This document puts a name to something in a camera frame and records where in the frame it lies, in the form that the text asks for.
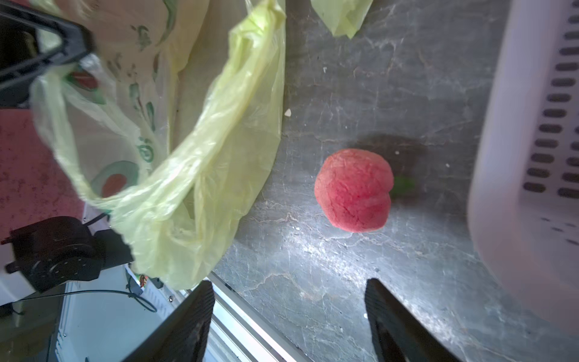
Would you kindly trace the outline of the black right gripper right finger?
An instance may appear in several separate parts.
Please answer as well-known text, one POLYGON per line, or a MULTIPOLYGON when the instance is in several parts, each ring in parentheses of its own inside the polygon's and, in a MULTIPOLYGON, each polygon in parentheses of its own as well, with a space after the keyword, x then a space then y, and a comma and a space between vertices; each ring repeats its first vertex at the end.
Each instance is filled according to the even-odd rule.
POLYGON ((380 280, 366 282, 364 302, 379 361, 459 361, 380 280))

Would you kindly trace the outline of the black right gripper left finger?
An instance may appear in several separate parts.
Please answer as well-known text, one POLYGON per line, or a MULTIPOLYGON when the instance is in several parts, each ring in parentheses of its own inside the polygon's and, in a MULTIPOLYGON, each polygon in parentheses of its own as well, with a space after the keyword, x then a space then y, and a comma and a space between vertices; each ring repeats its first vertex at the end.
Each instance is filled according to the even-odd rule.
POLYGON ((215 293, 202 281, 126 361, 202 361, 207 348, 215 293))

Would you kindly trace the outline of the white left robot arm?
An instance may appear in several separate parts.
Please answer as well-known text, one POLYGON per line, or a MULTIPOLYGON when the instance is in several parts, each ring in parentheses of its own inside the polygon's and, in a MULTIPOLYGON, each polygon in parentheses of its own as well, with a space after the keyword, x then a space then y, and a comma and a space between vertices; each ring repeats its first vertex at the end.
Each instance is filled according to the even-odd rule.
MULTIPOLYGON (((1 108, 28 110, 30 87, 50 66, 81 60, 93 50, 80 24, 13 1, 1 3, 1 108)), ((11 231, 1 242, 1 316, 14 304, 45 298, 68 281, 92 281, 132 261, 130 249, 113 230, 92 232, 88 222, 52 217, 11 231)))

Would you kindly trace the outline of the green avocado plastic bag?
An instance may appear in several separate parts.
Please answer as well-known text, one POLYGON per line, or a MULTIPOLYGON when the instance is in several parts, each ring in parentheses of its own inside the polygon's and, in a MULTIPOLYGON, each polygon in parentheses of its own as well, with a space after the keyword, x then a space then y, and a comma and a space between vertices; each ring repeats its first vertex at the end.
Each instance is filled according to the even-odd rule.
POLYGON ((352 39, 362 27, 372 0, 311 0, 312 7, 334 37, 352 39))

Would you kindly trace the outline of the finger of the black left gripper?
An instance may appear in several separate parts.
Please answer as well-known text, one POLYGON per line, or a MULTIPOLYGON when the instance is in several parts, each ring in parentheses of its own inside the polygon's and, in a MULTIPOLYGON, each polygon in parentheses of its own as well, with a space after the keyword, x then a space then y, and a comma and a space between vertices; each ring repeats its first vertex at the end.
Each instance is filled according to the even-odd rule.
POLYGON ((79 24, 1 2, 1 89, 26 91, 50 66, 80 60, 92 51, 90 32, 79 24))

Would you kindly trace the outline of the pink peach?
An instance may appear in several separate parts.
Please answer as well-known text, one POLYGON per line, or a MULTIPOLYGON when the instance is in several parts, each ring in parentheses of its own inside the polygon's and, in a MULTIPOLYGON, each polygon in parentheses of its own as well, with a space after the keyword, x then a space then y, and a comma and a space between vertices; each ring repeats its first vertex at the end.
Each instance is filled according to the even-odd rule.
POLYGON ((392 199, 412 193, 415 186, 413 179, 395 176, 381 155, 343 149, 323 163, 315 180, 315 197, 333 226, 364 233, 383 228, 392 199))

